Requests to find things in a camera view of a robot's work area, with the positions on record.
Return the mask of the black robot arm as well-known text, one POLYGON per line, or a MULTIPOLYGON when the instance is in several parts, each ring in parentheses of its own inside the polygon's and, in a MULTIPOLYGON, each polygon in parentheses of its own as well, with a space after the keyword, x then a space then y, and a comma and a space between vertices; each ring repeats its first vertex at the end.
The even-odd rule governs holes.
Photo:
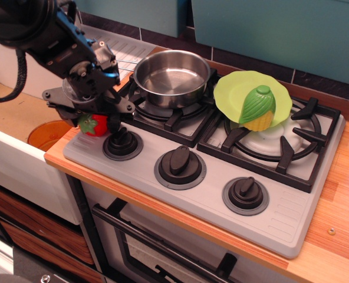
POLYGON ((0 44, 13 48, 18 61, 15 88, 0 103, 22 93, 29 54, 62 79, 62 87, 42 94, 49 107, 73 127, 94 114, 105 116, 107 130, 114 134, 135 106, 113 88, 120 84, 120 73, 112 50, 86 38, 75 26, 76 15, 74 1, 0 1, 0 44))

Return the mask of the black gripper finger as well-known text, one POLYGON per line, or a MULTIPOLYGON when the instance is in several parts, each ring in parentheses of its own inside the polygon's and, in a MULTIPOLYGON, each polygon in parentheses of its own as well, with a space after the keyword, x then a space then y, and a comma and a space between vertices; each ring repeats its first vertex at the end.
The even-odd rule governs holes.
POLYGON ((57 107, 56 111, 59 114, 60 118, 68 125, 70 125, 71 127, 78 126, 78 119, 82 115, 82 112, 80 110, 68 107, 57 107))
POLYGON ((107 128, 110 134, 121 137, 121 114, 115 113, 107 117, 107 128))

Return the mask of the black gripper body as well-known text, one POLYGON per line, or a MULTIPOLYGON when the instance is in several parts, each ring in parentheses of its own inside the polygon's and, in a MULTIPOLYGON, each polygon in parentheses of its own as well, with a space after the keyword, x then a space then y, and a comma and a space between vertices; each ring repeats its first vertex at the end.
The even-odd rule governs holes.
POLYGON ((82 60, 74 65, 62 86, 43 92, 47 105, 80 110, 83 114, 131 114, 135 105, 114 90, 120 83, 116 56, 107 44, 93 44, 94 61, 82 60))

